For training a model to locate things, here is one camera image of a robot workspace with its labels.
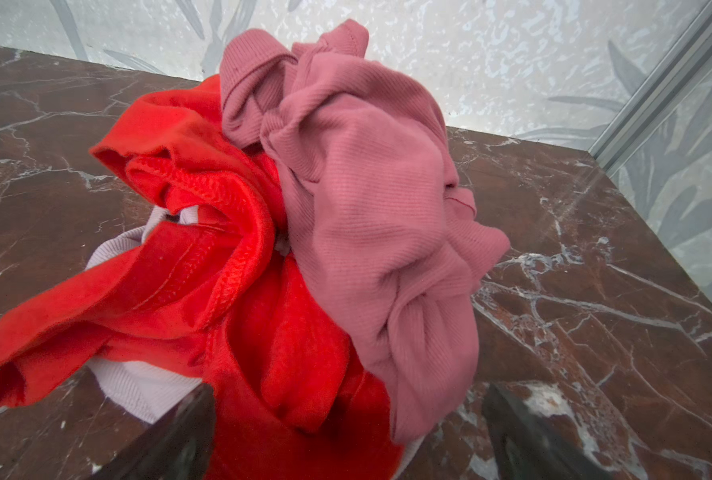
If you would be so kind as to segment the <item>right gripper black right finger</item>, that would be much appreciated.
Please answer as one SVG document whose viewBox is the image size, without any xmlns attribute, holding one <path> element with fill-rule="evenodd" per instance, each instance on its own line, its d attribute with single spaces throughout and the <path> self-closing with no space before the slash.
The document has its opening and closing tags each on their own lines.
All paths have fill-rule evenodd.
<svg viewBox="0 0 712 480">
<path fill-rule="evenodd" d="M 525 403 L 492 384 L 482 400 L 497 471 L 502 479 L 609 479 L 552 426 L 531 413 Z"/>
</svg>

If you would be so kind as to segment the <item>pale lilac cloth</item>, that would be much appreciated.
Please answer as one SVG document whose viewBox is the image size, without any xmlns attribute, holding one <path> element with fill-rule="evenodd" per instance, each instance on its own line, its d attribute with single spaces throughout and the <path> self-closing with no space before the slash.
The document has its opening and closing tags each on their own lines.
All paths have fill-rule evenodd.
<svg viewBox="0 0 712 480">
<path fill-rule="evenodd" d="M 195 224 L 198 208 L 188 207 L 172 214 L 164 208 L 154 207 L 143 227 L 102 243 L 91 255 L 86 268 L 91 269 L 142 245 L 154 228 L 166 220 L 183 225 Z M 186 377 L 142 361 L 117 362 L 94 357 L 87 366 L 106 397 L 149 424 L 158 421 L 202 383 L 198 377 Z"/>
</svg>

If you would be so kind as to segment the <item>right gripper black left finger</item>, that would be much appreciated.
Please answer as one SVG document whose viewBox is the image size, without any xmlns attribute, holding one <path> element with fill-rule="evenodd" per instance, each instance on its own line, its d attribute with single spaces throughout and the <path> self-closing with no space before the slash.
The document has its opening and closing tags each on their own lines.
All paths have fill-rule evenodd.
<svg viewBox="0 0 712 480">
<path fill-rule="evenodd" d="M 91 479 L 201 480 L 209 468 L 215 426 L 214 390 L 201 384 Z"/>
</svg>

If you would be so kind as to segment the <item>red cloth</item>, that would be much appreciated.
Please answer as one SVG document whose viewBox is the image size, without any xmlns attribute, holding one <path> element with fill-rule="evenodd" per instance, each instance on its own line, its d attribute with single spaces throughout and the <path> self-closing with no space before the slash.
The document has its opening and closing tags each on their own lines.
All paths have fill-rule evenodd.
<svg viewBox="0 0 712 480">
<path fill-rule="evenodd" d="M 0 406 L 94 357 L 142 361 L 213 388 L 211 479 L 391 478 L 385 387 L 278 252 L 275 164 L 223 137 L 218 79 L 141 97 L 92 154 L 165 219 L 0 319 Z"/>
</svg>

